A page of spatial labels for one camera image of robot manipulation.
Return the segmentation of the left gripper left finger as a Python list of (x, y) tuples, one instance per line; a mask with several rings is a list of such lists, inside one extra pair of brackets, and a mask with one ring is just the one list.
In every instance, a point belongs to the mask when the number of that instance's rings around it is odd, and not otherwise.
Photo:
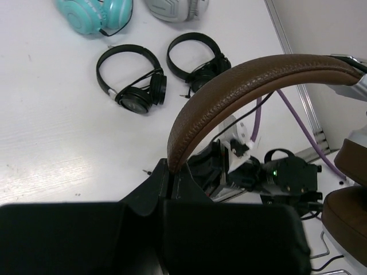
[(157, 208), (167, 161), (117, 202), (1, 207), (2, 274), (162, 274)]

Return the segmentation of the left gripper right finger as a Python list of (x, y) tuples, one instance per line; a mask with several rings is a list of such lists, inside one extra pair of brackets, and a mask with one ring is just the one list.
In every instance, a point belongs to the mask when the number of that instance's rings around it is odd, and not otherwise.
[(169, 274), (310, 274), (310, 248), (285, 205), (215, 203), (187, 166), (162, 204), (162, 259)]

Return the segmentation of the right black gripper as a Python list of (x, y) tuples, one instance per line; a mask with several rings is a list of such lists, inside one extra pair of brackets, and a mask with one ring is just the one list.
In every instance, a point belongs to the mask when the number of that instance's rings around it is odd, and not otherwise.
[(188, 160), (194, 181), (215, 202), (229, 200), (246, 191), (253, 191), (259, 181), (260, 162), (250, 157), (230, 172), (229, 152), (220, 142), (212, 142)]

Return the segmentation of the brown silver headphones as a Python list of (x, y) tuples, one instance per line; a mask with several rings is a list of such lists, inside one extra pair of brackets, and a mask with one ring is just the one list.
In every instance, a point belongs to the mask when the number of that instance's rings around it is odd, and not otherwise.
[[(338, 95), (364, 101), (366, 61), (347, 55), (281, 54), (225, 71), (178, 114), (167, 144), (169, 171), (178, 172), (200, 141), (241, 107), (275, 90), (309, 83), (325, 84)], [(366, 128), (351, 132), (334, 163), (355, 185), (325, 198), (323, 227), (353, 265), (366, 266)]]

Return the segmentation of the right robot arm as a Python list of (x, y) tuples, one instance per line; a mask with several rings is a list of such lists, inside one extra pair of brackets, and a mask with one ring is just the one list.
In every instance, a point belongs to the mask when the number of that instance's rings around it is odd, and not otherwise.
[(194, 181), (215, 202), (224, 202), (243, 193), (259, 194), (262, 204), (293, 207), (302, 220), (321, 214), (323, 195), (318, 191), (321, 166), (307, 163), (291, 151), (279, 149), (285, 157), (273, 159), (277, 150), (265, 154), (261, 162), (250, 156), (230, 169), (230, 150), (212, 142), (188, 160)]

